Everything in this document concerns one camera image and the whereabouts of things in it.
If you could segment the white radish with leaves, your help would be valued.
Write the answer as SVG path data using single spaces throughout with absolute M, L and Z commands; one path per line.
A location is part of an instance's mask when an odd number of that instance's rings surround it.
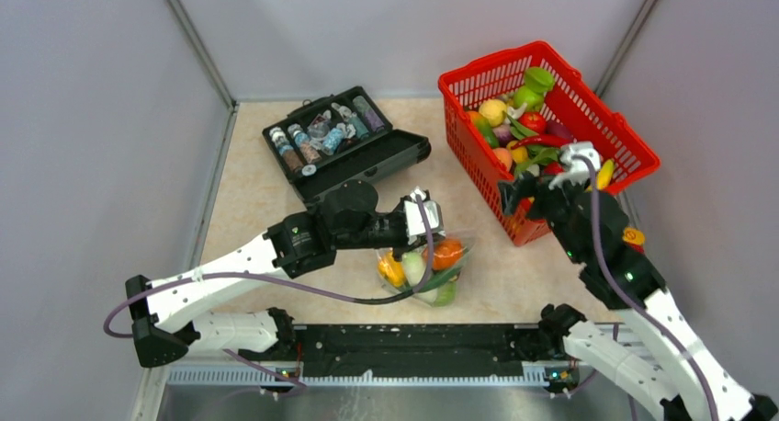
M 423 288 L 416 294 L 417 297 L 423 297 L 428 301 L 435 299 L 435 290 L 447 282 L 457 282 L 461 269 L 465 266 L 469 255 L 465 252 L 465 255 L 451 268 L 443 271 L 431 271 L 431 276 L 424 284 Z M 414 286 L 418 286 L 422 281 L 424 275 L 427 273 L 428 257 L 425 251 L 414 251 L 406 253 L 401 257 L 401 262 L 405 277 L 406 284 L 397 290 L 408 290 Z

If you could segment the yellow bell pepper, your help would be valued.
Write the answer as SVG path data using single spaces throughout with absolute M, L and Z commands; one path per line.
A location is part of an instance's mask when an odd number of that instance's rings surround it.
M 378 274 L 391 286 L 400 288 L 406 284 L 406 277 L 401 262 L 394 259 L 391 250 L 378 255 Z

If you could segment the orange pumpkin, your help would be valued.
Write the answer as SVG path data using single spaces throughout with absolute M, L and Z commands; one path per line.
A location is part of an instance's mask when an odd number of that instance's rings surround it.
M 461 240 L 445 238 L 434 243 L 433 246 L 433 271 L 443 271 L 453 267 L 466 252 L 466 247 Z

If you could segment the clear zip top bag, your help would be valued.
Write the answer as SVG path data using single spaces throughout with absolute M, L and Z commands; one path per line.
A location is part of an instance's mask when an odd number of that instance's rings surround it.
M 422 239 L 404 254 L 390 248 L 376 251 L 376 271 L 381 287 L 391 294 L 419 287 L 413 298 L 433 308 L 451 305 L 457 282 L 469 263 L 476 237 L 467 231 L 436 233 L 433 248 Z

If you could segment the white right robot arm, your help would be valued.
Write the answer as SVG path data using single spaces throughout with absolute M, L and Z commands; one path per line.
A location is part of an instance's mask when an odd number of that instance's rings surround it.
M 655 361 L 630 352 L 562 305 L 542 320 L 547 327 L 538 344 L 546 356 L 583 360 L 656 420 L 777 417 L 777 403 L 733 379 L 687 323 L 660 272 L 625 242 L 628 218 L 611 194 L 592 190 L 584 174 L 525 173 L 499 181 L 497 188 L 504 214 L 533 199 L 527 217 L 549 226 L 569 260 L 582 266 L 586 290 L 620 316 Z

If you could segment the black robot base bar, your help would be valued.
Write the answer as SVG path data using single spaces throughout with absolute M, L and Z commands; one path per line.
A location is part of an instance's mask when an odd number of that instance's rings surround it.
M 503 378 L 541 366 L 542 381 L 574 381 L 580 366 L 535 324 L 298 325 L 264 352 L 239 354 L 306 378 Z

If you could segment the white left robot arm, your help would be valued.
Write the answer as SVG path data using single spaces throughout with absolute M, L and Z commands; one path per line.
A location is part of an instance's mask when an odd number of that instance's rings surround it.
M 347 181 L 225 256 L 165 279 L 128 279 L 130 339 L 140 365 L 151 369 L 220 350 L 288 357 L 295 336 L 285 311 L 214 313 L 214 308 L 269 284 L 307 290 L 296 279 L 333 265 L 340 250 L 389 248 L 402 256 L 442 231 L 440 206 L 426 190 L 414 189 L 389 212 L 377 206 L 372 185 Z

